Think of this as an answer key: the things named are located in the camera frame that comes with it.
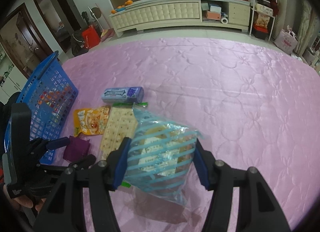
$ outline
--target pink bedspread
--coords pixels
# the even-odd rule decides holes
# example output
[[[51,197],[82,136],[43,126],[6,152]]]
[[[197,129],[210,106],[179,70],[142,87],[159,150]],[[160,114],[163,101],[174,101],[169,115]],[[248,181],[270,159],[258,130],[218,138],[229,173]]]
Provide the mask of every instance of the pink bedspread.
[[[319,193],[320,78],[286,54],[234,41],[158,39],[89,52],[63,68],[79,90],[73,109],[103,105],[105,88],[143,86],[149,110],[198,128],[216,159],[240,169],[256,166],[291,228]],[[70,113],[62,136],[72,133]],[[85,139],[97,155],[101,136]],[[55,163],[67,165],[62,154]],[[212,197],[193,165],[185,208],[132,187],[110,194],[122,232],[201,231]],[[85,195],[87,228],[94,231]],[[235,190],[229,231],[236,227],[237,197]]]

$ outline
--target screw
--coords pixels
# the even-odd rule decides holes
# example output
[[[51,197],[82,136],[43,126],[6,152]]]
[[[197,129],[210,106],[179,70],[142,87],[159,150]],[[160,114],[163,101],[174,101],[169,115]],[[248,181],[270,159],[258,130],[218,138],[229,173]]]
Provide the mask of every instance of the screw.
[[[66,174],[71,174],[71,173],[73,172],[73,169],[70,168],[70,167],[68,167],[68,168],[65,169],[64,172],[65,172]]]
[[[100,167],[106,167],[106,166],[107,166],[107,161],[102,160],[102,161],[98,162],[98,165],[99,165]]]
[[[218,167],[221,167],[221,166],[224,165],[224,161],[222,161],[222,160],[216,160],[214,164],[217,165]]]
[[[251,167],[249,167],[249,171],[250,171],[251,173],[255,174],[255,173],[258,172],[258,169],[257,169],[256,167],[254,167],[254,166],[251,166]]]

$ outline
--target door frame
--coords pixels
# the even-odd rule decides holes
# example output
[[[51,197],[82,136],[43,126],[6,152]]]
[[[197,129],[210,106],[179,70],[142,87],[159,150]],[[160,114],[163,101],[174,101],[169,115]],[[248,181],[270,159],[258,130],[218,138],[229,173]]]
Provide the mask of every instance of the door frame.
[[[41,48],[44,50],[44,52],[49,56],[53,53],[50,46],[47,44],[41,33],[39,32],[38,28],[36,27],[36,24],[32,20],[26,4],[22,3],[19,5],[15,10],[13,10],[2,22],[0,22],[0,30],[3,26],[6,25],[7,22],[9,22],[17,13],[21,13],[23,18],[25,19],[25,23],[31,30],[31,33],[35,36],[35,39],[39,42]],[[9,55],[10,60],[14,63],[14,65],[21,71],[21,73],[28,79],[28,74],[23,70],[23,68],[20,66],[20,64],[17,62],[17,60],[14,58],[14,56],[11,54],[11,52],[7,49],[6,44],[4,43],[4,40],[2,39],[2,36],[0,34],[0,43],[2,44],[2,47],[4,48],[5,52]]]
[[[55,40],[57,41],[57,43],[60,45],[61,49],[64,52],[67,52],[67,50],[63,47],[63,45],[61,44],[61,42],[58,40],[57,36],[55,35],[55,32],[53,31],[53,29],[51,28],[49,22],[47,21],[47,19],[45,18],[37,0],[33,0],[38,12],[40,13],[42,19],[44,20],[44,23],[47,25],[48,29],[50,30],[51,34],[53,35],[53,37],[55,38]],[[61,6],[62,11],[64,12],[66,18],[68,19],[69,23],[71,24],[71,27],[74,31],[81,29],[81,26],[78,22],[78,20],[76,19],[75,15],[73,14],[67,0],[58,0],[59,5]]]

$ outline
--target yellow snack bag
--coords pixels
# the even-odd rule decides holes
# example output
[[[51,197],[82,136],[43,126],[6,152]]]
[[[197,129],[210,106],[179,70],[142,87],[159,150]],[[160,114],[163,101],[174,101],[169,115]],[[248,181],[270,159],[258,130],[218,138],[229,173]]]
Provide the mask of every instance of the yellow snack bag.
[[[103,134],[109,118],[110,106],[98,108],[82,108],[73,112],[73,121],[75,125],[75,134],[86,135]]]

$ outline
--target tile floor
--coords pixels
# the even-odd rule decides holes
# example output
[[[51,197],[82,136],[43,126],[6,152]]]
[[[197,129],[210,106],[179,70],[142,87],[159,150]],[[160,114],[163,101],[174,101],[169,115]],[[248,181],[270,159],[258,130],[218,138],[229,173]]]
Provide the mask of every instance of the tile floor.
[[[158,39],[158,38],[174,38],[174,37],[195,37],[195,38],[214,38],[223,39],[230,41],[239,41],[249,44],[254,44],[261,47],[266,47],[269,49],[274,49],[276,51],[282,52],[277,48],[271,41],[263,41],[255,38],[254,36],[249,36],[247,33],[242,33],[238,30],[233,29],[212,29],[211,27],[168,27],[168,28],[157,28],[145,30],[143,33],[137,33],[136,30],[126,31],[120,38],[113,36],[110,39],[100,43],[99,45],[90,49],[90,51],[101,49],[110,45],[130,42],[130,41],[141,41],[147,39]],[[71,50],[66,54],[59,57],[61,63],[64,63],[73,55]]]

